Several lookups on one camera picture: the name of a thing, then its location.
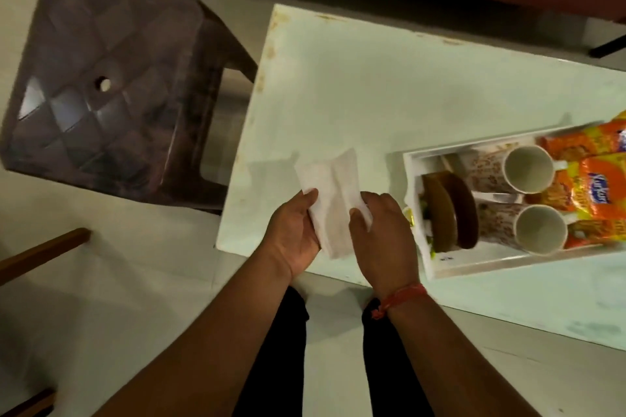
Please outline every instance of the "black metal leg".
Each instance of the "black metal leg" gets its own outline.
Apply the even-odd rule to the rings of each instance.
[[[620,36],[619,38],[609,41],[604,45],[600,45],[599,47],[595,47],[594,49],[590,49],[589,56],[591,58],[602,58],[624,48],[626,48],[626,35]]]

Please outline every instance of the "white mug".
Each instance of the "white mug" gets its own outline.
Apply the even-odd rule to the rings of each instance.
[[[576,221],[576,214],[540,204],[482,203],[478,218],[481,240],[550,255],[565,245],[567,225]]]
[[[481,153],[468,173],[470,188],[486,193],[540,193],[549,187],[565,160],[554,161],[539,145]]]

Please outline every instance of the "person's right hand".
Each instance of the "person's right hand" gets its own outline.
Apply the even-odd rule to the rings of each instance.
[[[350,235],[359,268],[383,300],[396,290],[419,283],[418,249],[408,220],[388,193],[361,192],[374,217],[367,225],[361,211],[350,210]]]

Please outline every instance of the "hand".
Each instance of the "hand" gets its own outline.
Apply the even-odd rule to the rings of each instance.
[[[284,261],[294,279],[309,267],[319,252],[319,239],[309,217],[317,201],[317,190],[299,192],[272,215],[259,248]]]
[[[361,192],[374,217],[367,231],[361,211],[350,210],[350,235],[359,268],[380,300],[419,283],[418,249],[398,203],[384,193]]]

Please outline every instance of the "table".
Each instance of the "table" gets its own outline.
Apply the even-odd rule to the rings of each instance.
[[[401,202],[404,151],[610,119],[625,107],[623,72],[276,5],[216,246],[250,255],[299,190],[295,162],[354,147],[361,189]],[[309,271],[367,284],[353,257],[322,252]],[[426,286],[445,306],[626,349],[622,253]]]

